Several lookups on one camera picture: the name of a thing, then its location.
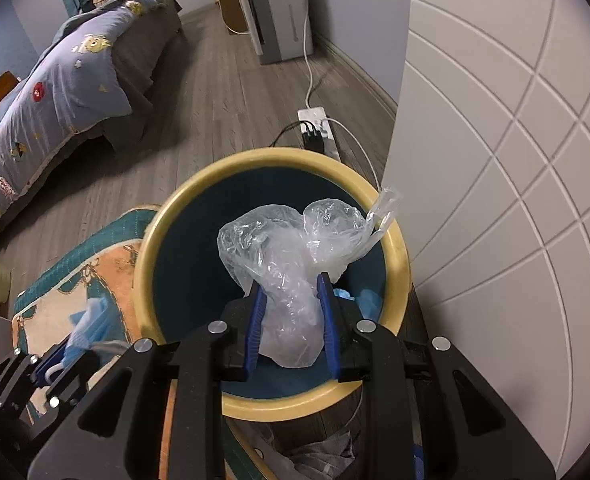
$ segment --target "white appliance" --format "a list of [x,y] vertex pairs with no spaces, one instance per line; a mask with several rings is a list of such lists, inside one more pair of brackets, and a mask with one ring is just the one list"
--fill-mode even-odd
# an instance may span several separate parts
[[[260,63],[303,56],[306,0],[239,0]],[[306,20],[306,53],[312,54]]]

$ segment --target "silver screw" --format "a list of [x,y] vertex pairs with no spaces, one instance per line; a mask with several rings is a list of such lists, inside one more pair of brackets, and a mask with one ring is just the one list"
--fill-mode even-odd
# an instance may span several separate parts
[[445,337],[438,335],[437,337],[433,338],[433,348],[445,352],[446,350],[450,349],[450,341]]
[[133,348],[136,352],[143,354],[144,352],[148,352],[151,348],[153,348],[153,341],[151,341],[148,337],[137,339],[137,341],[133,344]]
[[209,332],[212,334],[221,334],[222,332],[225,332],[228,327],[226,321],[218,319],[217,321],[211,321],[209,323]]
[[370,319],[362,319],[361,321],[357,322],[357,330],[361,333],[369,334],[371,332],[375,332],[377,325],[373,323]]

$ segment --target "yellow trash can rim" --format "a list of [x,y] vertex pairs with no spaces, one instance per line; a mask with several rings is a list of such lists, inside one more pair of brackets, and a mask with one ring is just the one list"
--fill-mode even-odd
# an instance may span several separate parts
[[[370,209],[377,198],[377,190],[352,169],[326,155],[297,148],[260,148],[236,153],[198,171],[166,200],[142,240],[135,266],[133,296],[135,315],[143,337],[152,338],[160,344],[165,342],[153,306],[153,269],[162,240],[184,207],[205,189],[229,176],[255,168],[278,166],[304,170],[330,180],[350,194],[364,210]],[[386,288],[379,323],[397,334],[411,287],[408,253],[397,222],[389,227],[381,246],[386,267]],[[301,394],[280,399],[246,399],[223,392],[222,413],[258,422],[299,418],[332,406],[360,384],[360,381],[340,384],[329,380]]]

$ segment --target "gray laminate floor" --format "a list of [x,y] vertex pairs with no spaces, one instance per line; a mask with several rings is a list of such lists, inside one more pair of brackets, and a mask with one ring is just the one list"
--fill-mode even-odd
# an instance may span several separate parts
[[[217,9],[188,15],[153,78],[154,104],[143,139],[114,153],[89,140],[53,171],[30,205],[0,235],[0,262],[12,271],[10,304],[61,256],[121,213],[162,204],[214,160],[269,145],[297,120],[309,79],[302,59],[261,66],[247,36],[229,36]],[[318,83],[310,104],[342,121],[360,139],[381,177],[394,118],[341,62],[316,54]],[[335,129],[346,164],[369,168],[352,139]],[[296,146],[298,134],[279,145]]]

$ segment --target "cartoon print bedding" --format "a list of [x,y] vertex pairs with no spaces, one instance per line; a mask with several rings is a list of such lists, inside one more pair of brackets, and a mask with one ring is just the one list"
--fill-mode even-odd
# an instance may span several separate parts
[[168,5],[176,3],[111,0],[62,25],[28,78],[5,99],[8,109],[0,119],[0,217],[72,136],[107,118],[131,113],[117,81],[111,47],[141,15]]

